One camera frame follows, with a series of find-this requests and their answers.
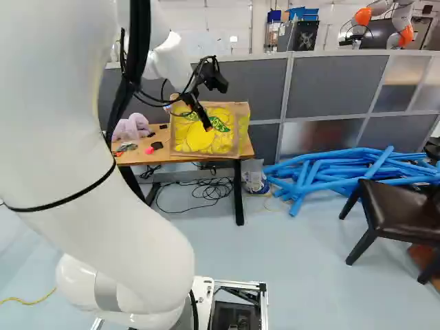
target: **black metal frame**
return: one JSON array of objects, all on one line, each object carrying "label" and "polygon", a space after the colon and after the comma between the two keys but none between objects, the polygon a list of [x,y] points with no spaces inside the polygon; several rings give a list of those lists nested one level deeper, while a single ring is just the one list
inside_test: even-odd
[{"label": "black metal frame", "polygon": [[[439,192],[439,190],[436,189],[436,191],[429,196],[429,198],[435,198],[435,195]],[[361,198],[361,192],[360,189],[355,189],[348,200],[346,201],[341,213],[339,214],[339,219],[344,220],[345,217],[348,215],[350,210],[354,207],[358,199]],[[371,244],[376,240],[377,237],[384,237],[386,239],[394,239],[396,241],[403,241],[403,242],[409,242],[409,243],[416,243],[416,244],[422,244],[422,245],[432,245],[436,248],[439,248],[439,242],[434,240],[427,240],[427,239],[418,239],[412,236],[407,235],[400,235],[400,234],[391,234],[387,232],[383,232],[381,230],[375,230],[372,226],[371,220],[369,219],[369,213],[364,207],[364,212],[366,216],[366,220],[368,222],[368,229],[364,233],[364,235],[361,237],[361,239],[357,242],[355,247],[351,250],[349,256],[345,259],[345,263],[349,266],[352,266],[354,262],[356,262],[359,257],[370,247]],[[440,249],[437,249],[435,256],[431,263],[421,271],[419,277],[417,277],[417,282],[421,284],[426,284],[428,280],[431,278],[431,276],[440,270]]]},{"label": "black metal frame", "polygon": [[[237,226],[243,226],[245,224],[245,217],[243,213],[243,200],[241,198],[241,160],[234,159],[233,162],[234,162],[234,179],[232,185],[234,189],[235,223]],[[153,202],[160,189],[160,183],[154,182],[150,192],[146,197],[144,197],[140,185],[136,180],[136,177],[133,174],[133,171],[131,170],[130,166],[121,166],[119,167],[119,169],[125,182],[129,185],[131,190],[142,201],[145,201],[146,205],[148,206],[153,205]]]}]

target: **chair seat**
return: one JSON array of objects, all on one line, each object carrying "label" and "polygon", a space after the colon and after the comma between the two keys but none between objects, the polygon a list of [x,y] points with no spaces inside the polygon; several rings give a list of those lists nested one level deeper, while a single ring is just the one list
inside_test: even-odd
[{"label": "chair seat", "polygon": [[440,160],[440,146],[429,144],[425,146],[426,155],[432,160]]},{"label": "chair seat", "polygon": [[430,137],[426,144],[434,144],[435,146],[440,146],[440,137]]},{"label": "chair seat", "polygon": [[440,242],[440,212],[435,201],[418,192],[360,180],[369,225],[378,232]]}]

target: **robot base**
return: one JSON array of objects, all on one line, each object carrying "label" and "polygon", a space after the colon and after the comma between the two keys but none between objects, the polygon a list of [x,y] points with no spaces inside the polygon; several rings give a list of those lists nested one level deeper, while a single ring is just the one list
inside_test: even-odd
[{"label": "robot base", "polygon": [[[196,276],[192,291],[197,301],[199,330],[268,330],[267,285],[263,282],[213,280]],[[223,291],[223,299],[215,295]],[[236,303],[237,298],[245,304]],[[105,330],[104,320],[96,318],[90,330]],[[170,330],[194,330],[193,310],[186,299],[180,319]]]}]

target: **white stand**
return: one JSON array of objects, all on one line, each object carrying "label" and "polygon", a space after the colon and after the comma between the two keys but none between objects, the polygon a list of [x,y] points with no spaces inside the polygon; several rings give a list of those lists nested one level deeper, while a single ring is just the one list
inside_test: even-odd
[{"label": "white stand", "polygon": [[[260,312],[260,330],[269,330],[267,306],[269,299],[267,294],[267,285],[264,282],[236,282],[233,280],[213,280],[209,277],[196,276],[192,284],[192,291],[197,301],[197,313],[199,314],[199,330],[207,330],[210,326],[210,320],[213,317],[215,302],[213,301],[215,293],[219,290],[229,292],[239,298],[242,298],[259,308]],[[250,298],[249,293],[256,293],[256,298]],[[184,309],[181,318],[173,327],[173,330],[193,330],[193,312],[188,304]],[[101,330],[104,320],[96,318],[90,330]]]}]

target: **gray partition panel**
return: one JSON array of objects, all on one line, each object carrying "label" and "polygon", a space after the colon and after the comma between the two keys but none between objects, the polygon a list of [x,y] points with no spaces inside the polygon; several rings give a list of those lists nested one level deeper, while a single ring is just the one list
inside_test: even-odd
[{"label": "gray partition panel", "polygon": [[433,58],[432,66],[412,105],[412,110],[440,110],[440,57]]},{"label": "gray partition panel", "polygon": [[363,118],[284,123],[280,157],[352,148]]},{"label": "gray partition panel", "polygon": [[279,124],[250,125],[249,137],[256,159],[264,159],[265,165],[275,162]]},{"label": "gray partition panel", "polygon": [[388,56],[295,58],[286,118],[366,113]]},{"label": "gray partition panel", "polygon": [[419,84],[428,56],[396,56],[386,69],[373,112],[405,111]]},{"label": "gray partition panel", "polygon": [[248,101],[251,120],[279,119],[283,101],[287,59],[220,62],[221,74],[229,82],[226,94],[200,86],[200,100]]},{"label": "gray partition panel", "polygon": [[[118,89],[120,80],[121,71],[119,69],[104,70],[98,99],[99,121],[102,129],[105,129],[107,121],[109,120],[111,105],[115,99],[116,90]],[[160,88],[162,87],[163,81],[163,79],[142,79],[142,87],[148,94],[155,97],[160,96]],[[164,97],[168,98],[172,93],[175,93],[175,90],[168,82],[164,88]],[[151,124],[159,124],[170,121],[170,116],[165,113],[163,108],[150,107],[141,103],[136,98],[131,99],[129,106],[122,117],[128,118],[133,112],[143,114]]]},{"label": "gray partition panel", "polygon": [[372,117],[358,145],[377,149],[393,145],[396,151],[413,153],[420,147],[436,118],[437,115]]}]

